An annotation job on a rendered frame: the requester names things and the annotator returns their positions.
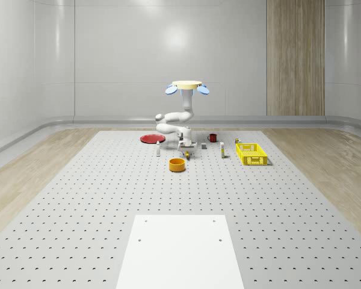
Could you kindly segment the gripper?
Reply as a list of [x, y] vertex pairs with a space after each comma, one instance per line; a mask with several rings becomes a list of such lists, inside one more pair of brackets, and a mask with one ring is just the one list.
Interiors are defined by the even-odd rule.
[[193, 153], [197, 149], [197, 143], [191, 140], [179, 140], [177, 149], [182, 153]]

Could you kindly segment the yellow bowl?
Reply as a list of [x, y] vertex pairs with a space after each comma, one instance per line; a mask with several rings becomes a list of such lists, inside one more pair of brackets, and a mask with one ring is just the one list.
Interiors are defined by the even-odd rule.
[[182, 158], [172, 158], [168, 162], [168, 167], [172, 172], [183, 172], [185, 170], [185, 160]]

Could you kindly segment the red plate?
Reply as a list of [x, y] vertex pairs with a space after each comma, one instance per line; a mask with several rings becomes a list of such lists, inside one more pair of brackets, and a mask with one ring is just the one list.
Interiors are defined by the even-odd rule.
[[141, 142], [147, 144], [157, 144], [165, 141], [165, 136], [161, 134], [146, 134], [140, 137]]

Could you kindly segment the yellow basket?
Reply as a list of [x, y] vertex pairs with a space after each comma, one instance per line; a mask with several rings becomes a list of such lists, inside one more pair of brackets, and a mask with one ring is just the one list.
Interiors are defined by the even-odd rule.
[[236, 153], [243, 165], [267, 165], [267, 154], [257, 143], [237, 143]]

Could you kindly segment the white board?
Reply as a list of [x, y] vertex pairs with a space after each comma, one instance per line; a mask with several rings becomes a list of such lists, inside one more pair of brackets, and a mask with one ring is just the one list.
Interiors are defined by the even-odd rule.
[[225, 216], [135, 216], [116, 289], [244, 289]]

